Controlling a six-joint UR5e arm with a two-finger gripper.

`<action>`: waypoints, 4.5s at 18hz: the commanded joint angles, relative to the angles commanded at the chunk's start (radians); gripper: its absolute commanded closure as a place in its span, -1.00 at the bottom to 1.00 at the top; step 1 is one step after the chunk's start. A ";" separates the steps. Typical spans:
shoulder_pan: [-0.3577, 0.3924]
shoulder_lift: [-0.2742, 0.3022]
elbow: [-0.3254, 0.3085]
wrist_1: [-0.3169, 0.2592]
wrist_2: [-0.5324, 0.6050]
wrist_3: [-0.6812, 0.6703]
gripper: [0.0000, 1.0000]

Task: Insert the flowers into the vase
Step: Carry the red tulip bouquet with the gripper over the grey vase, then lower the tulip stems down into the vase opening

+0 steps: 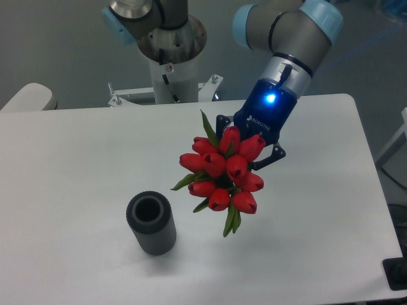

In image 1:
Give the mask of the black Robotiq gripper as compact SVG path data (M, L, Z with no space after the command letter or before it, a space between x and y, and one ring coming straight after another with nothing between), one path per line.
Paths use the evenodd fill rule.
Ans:
M293 111L297 99L290 93L277 88L271 82L260 79L255 84L241 110L234 116L216 116L216 135L221 138L226 128L234 124L242 140L261 135L266 145L273 144L271 155L260 161L249 163L251 170L258 171L285 158L286 151L279 141L280 131Z

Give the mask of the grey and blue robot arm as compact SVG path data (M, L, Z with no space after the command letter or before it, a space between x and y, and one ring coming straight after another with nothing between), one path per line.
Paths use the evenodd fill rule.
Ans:
M187 1L111 1L103 10L107 27L123 44L136 44L149 62L157 104L198 102L197 58L207 42L205 27L189 14ZM271 59L242 108L219 115L216 135L235 125L243 139L262 137L271 155L256 160L259 170L286 154L280 131L329 49L343 17L329 1L271 1L247 4L235 14L235 41L263 50Z

